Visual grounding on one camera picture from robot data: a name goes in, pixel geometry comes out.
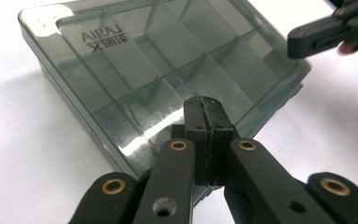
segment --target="airaj logo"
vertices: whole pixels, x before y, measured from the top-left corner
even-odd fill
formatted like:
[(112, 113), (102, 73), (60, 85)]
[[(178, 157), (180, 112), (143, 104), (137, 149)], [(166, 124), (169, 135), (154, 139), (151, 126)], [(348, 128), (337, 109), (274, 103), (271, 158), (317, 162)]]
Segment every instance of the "airaj logo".
[(83, 32), (81, 37), (83, 43), (90, 47), (92, 52), (112, 48), (129, 41), (117, 24), (113, 28), (106, 26), (103, 29)]

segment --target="transparent plastic box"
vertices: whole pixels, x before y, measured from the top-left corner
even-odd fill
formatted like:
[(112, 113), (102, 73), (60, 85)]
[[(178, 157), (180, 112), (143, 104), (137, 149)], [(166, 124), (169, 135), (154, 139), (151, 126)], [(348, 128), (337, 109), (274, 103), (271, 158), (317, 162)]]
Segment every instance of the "transparent plastic box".
[(253, 137), (310, 70), (245, 0), (79, 1), (24, 9), (19, 21), (76, 117), (134, 176), (183, 123), (187, 98), (219, 100)]

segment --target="white table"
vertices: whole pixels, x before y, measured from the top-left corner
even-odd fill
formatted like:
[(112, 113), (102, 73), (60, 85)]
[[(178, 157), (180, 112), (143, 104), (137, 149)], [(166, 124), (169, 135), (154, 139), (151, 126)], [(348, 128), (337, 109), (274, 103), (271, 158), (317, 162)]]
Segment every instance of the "white table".
[[(17, 13), (57, 0), (0, 1), (0, 223), (65, 223), (91, 183), (110, 173), (99, 149), (39, 68)], [(253, 0), (283, 34), (331, 14), (323, 0)], [(332, 172), (358, 185), (358, 53), (309, 58), (304, 88), (256, 139), (291, 175)], [(194, 223), (232, 223), (222, 190)]]

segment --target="plastic storage box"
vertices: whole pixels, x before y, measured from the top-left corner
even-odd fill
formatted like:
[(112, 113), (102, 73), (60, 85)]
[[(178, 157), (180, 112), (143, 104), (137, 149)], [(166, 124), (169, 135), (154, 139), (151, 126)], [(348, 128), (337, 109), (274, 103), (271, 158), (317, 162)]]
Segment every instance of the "plastic storage box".
[(134, 176), (183, 122), (185, 99), (219, 100), (253, 137), (310, 70), (245, 0), (80, 1), (24, 9), (19, 20), (76, 117)]

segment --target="black object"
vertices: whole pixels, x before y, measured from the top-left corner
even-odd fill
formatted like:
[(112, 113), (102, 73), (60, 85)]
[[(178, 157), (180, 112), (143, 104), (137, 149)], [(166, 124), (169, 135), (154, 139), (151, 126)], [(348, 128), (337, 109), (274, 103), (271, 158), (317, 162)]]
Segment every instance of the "black object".
[(330, 173), (292, 178), (258, 142), (239, 138), (222, 105), (185, 101), (151, 172), (112, 173), (89, 188), (70, 223), (191, 223), (192, 190), (225, 186), (236, 223), (358, 223), (358, 187)]
[(358, 0), (331, 1), (340, 6), (330, 17), (297, 27), (287, 36), (288, 56), (306, 58), (345, 42), (358, 48)]

